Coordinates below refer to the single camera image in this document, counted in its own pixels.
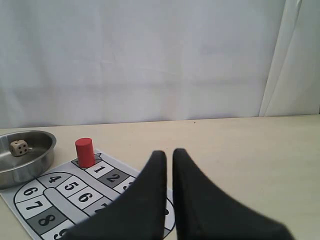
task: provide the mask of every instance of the wooden table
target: wooden table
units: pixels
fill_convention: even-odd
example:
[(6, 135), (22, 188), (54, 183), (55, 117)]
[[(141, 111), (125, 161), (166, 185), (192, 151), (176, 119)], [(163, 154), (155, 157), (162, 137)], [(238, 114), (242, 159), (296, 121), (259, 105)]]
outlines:
[[(30, 129), (56, 136), (52, 168), (76, 158), (75, 140), (83, 137), (138, 170), (153, 150), (163, 150), (170, 188), (173, 150), (186, 148), (232, 197), (285, 223), (297, 240), (320, 238), (320, 115), (16, 128), (0, 135)], [(1, 239), (30, 239), (2, 199), (0, 213)]]

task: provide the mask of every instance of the red game piece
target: red game piece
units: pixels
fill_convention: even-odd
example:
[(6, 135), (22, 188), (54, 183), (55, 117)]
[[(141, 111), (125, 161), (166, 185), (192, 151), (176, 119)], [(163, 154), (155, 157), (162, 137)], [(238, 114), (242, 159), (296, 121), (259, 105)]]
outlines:
[(95, 164), (94, 147), (91, 138), (84, 137), (75, 141), (75, 149), (80, 168), (90, 168)]

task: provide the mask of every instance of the stainless steel bowl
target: stainless steel bowl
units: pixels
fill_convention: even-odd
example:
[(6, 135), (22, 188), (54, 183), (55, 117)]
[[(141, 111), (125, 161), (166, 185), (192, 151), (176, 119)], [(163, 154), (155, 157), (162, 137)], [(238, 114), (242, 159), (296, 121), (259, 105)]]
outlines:
[[(29, 152), (12, 156), (9, 144), (25, 140)], [(54, 161), (55, 136), (46, 131), (19, 131), (0, 136), (0, 189), (32, 180), (46, 171)]]

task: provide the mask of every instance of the dice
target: dice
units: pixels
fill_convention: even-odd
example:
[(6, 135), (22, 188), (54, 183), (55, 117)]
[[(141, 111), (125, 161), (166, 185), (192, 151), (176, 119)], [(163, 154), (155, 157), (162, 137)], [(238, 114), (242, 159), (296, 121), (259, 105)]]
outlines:
[(10, 143), (9, 150), (15, 157), (22, 156), (29, 151), (28, 144), (24, 140), (16, 140)]

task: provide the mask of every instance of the game board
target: game board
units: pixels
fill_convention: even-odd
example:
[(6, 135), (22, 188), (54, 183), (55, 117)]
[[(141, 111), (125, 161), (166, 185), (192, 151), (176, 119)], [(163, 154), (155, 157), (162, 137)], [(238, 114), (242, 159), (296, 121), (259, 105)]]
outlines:
[[(34, 240), (57, 240), (72, 226), (111, 204), (134, 182), (137, 170), (95, 149), (95, 164), (78, 159), (0, 192)], [(175, 226), (172, 191), (167, 190), (164, 238)]]

